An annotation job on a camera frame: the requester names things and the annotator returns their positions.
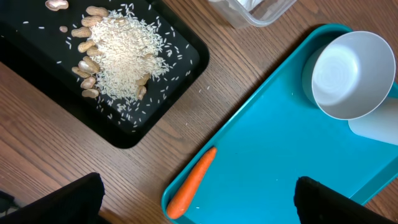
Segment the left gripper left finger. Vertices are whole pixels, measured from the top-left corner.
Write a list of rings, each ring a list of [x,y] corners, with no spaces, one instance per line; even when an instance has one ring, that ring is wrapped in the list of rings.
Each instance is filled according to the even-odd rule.
[[[104,195],[104,184],[96,172],[23,207],[12,195],[1,192],[1,223],[104,224],[99,215]]]

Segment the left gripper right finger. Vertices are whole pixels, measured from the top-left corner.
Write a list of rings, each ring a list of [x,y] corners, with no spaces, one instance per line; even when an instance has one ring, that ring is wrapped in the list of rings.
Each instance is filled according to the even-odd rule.
[[[394,224],[307,176],[296,181],[294,205],[301,224]]]

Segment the white plastic cup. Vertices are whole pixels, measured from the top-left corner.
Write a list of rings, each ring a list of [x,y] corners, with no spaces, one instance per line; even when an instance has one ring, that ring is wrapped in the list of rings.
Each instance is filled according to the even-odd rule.
[[[397,145],[397,98],[387,97],[373,112],[348,124],[358,136]]]

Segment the grey bowl with rice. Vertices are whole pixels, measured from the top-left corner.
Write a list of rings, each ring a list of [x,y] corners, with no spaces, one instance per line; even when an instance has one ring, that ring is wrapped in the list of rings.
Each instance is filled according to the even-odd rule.
[[[373,112],[390,93],[396,58],[373,32],[343,34],[318,48],[302,70],[306,97],[329,117],[358,119]]]

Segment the white napkin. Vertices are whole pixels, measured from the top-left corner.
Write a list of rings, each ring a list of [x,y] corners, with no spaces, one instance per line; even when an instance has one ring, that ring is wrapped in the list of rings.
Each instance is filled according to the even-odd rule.
[[[262,0],[236,0],[240,5],[242,5],[243,8],[245,8],[247,11],[253,10],[257,5],[259,5]],[[226,2],[227,5],[231,9],[235,9],[235,7],[227,0],[210,0],[210,2]]]

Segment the black plastic waste bin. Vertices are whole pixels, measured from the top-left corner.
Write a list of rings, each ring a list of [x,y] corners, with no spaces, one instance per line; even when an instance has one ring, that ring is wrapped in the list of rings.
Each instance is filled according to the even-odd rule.
[[[162,37],[161,56],[169,70],[147,82],[142,100],[82,96],[82,78],[72,70],[83,58],[77,49],[80,40],[60,26],[80,27],[89,6],[132,12]],[[70,1],[59,11],[43,1],[1,1],[1,62],[121,149],[135,146],[149,132],[209,60],[205,43],[162,1]]]

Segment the teal serving tray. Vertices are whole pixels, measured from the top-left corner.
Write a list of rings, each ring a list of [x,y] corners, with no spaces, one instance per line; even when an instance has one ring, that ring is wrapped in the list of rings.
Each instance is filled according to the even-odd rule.
[[[361,205],[393,181],[397,146],[354,134],[303,92],[311,54],[349,31],[325,24],[309,34],[165,189],[162,208],[212,147],[215,159],[179,223],[298,223],[301,176]]]

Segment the orange carrot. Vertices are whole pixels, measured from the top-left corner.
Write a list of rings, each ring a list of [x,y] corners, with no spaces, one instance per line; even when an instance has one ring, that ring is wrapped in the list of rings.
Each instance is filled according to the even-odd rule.
[[[185,182],[167,206],[166,214],[169,218],[178,219],[188,210],[207,170],[216,157],[216,153],[217,148],[212,147],[195,164]]]

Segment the pile of peanuts and rice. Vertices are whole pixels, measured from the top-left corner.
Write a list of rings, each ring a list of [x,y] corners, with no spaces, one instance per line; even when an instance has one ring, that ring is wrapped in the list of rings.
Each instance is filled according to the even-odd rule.
[[[56,78],[136,134],[188,78],[198,50],[145,1],[46,1]]]

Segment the clear plastic storage bin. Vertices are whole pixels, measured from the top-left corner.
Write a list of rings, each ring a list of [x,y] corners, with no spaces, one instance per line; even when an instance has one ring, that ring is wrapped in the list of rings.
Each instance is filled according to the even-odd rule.
[[[283,15],[296,0],[262,0],[253,10],[247,11],[236,0],[229,1],[235,9],[231,9],[226,2],[210,2],[235,29],[248,26],[266,27]]]

